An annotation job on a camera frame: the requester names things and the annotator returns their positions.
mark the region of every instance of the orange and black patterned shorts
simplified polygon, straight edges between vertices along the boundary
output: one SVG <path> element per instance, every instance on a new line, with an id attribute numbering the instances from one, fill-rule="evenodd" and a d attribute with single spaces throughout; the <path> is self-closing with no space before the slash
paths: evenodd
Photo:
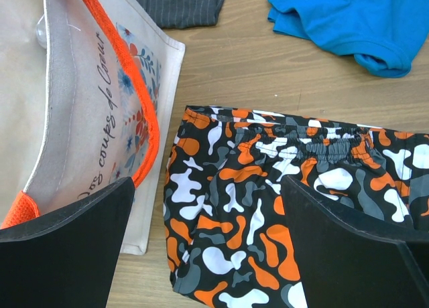
<path id="1" fill-rule="evenodd" d="M 428 135 L 189 106 L 164 190 L 176 292 L 211 307 L 306 307 L 280 196 L 285 175 L 374 218 L 429 231 Z"/>

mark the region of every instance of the bag handle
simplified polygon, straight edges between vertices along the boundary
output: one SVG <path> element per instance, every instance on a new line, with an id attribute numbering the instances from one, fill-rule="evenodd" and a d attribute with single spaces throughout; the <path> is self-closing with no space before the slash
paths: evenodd
<path id="1" fill-rule="evenodd" d="M 106 11 L 103 9 L 100 2 L 98 0 L 83 0 L 83 2 L 106 35 L 108 41 L 113 46 L 124 73 L 130 77 L 131 83 L 137 93 L 137 97 L 139 98 L 143 109 L 143 116 L 147 122 L 149 146 L 142 164 L 133 175 L 133 182 L 135 187 L 137 187 L 144 180 L 152 168 L 152 165 L 155 163 L 158 149 L 160 147 L 160 130 L 158 127 L 154 104 L 151 101 L 146 85 L 140 76 L 140 72 L 134 63 L 128 48 L 125 46 L 125 43 L 122 41 L 121 36 L 118 34 L 115 26 L 109 19 L 109 16 L 106 14 Z M 13 202 L 11 209 L 7 213 L 0 228 L 8 228 L 10 226 L 32 220 L 38 216 L 40 216 L 40 213 L 36 202 L 29 195 L 21 191 Z"/>
<path id="2" fill-rule="evenodd" d="M 128 48 L 125 46 L 121 36 L 118 34 L 115 26 L 109 19 L 106 11 L 101 6 L 99 0 L 83 0 L 83 2 L 113 46 L 122 69 L 124 73 L 130 77 L 131 83 L 133 84 L 133 87 L 140 100 L 141 107 L 143 108 L 143 115 L 146 119 L 147 129 L 149 132 L 149 146 L 147 148 L 147 153 L 143 163 L 133 175 L 134 185 L 137 187 L 144 180 L 152 168 L 152 165 L 155 163 L 155 158 L 160 147 L 160 130 L 158 127 L 158 120 L 156 118 L 154 104 L 151 101 L 146 85 L 141 78 L 140 72 L 134 63 Z"/>

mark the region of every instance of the wooden floor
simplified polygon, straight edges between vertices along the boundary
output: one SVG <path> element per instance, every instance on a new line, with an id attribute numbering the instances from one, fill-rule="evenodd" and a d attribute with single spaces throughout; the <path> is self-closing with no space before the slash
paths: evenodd
<path id="1" fill-rule="evenodd" d="M 226 0 L 216 27 L 168 31 L 186 44 L 164 165 L 187 104 L 235 106 L 429 132 L 429 44 L 400 79 L 370 76 L 352 57 L 276 35 L 266 0 Z M 109 308 L 204 307 L 173 293 L 166 262 L 162 187 L 147 254 L 121 255 Z"/>

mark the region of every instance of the white tote bag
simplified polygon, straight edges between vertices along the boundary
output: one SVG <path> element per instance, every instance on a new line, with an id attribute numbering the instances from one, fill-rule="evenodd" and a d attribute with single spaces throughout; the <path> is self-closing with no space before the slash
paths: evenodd
<path id="1" fill-rule="evenodd" d="M 45 52 L 35 46 L 34 29 L 29 34 L 35 20 L 28 12 L 36 14 L 37 5 L 9 8 L 11 24 L 24 21 L 24 27 L 0 38 L 14 49 L 0 61 L 8 66 L 0 84 L 0 130 L 15 138 L 0 148 L 0 160 L 10 166 L 0 174 L 7 182 L 0 188 L 3 227 L 133 176 L 135 201 L 121 251 L 143 254 L 184 44 L 135 0 L 43 2 Z M 19 55 L 26 50 L 38 58 L 35 64 Z M 23 84 L 10 81 L 17 79 Z"/>

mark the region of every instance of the blue fabric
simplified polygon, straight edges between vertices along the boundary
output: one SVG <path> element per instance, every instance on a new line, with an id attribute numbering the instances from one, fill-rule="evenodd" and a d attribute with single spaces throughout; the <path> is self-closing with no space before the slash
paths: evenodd
<path id="1" fill-rule="evenodd" d="M 402 77 L 429 33 L 429 0 L 268 0 L 276 33 L 354 55 L 380 77 Z"/>

